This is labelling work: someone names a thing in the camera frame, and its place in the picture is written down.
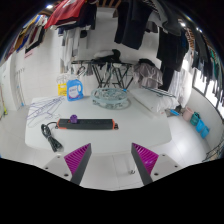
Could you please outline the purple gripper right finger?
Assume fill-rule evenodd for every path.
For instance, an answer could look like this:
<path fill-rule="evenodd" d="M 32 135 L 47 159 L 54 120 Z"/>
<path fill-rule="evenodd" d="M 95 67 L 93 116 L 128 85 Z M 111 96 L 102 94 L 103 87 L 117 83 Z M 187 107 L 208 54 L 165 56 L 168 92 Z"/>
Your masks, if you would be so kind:
<path fill-rule="evenodd" d="M 158 160 L 159 155 L 136 143 L 132 144 L 131 154 L 143 185 L 152 183 L 153 180 L 151 178 L 151 172 Z"/>

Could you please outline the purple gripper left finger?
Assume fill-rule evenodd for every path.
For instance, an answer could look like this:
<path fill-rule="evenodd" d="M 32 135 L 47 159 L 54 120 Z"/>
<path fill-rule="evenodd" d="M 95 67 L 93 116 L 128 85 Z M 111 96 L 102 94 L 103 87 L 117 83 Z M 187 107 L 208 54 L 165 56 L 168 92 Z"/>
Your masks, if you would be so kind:
<path fill-rule="evenodd" d="M 90 156 L 92 154 L 91 144 L 88 143 L 73 152 L 67 154 L 64 159 L 72 174 L 71 182 L 79 185 L 83 178 Z"/>

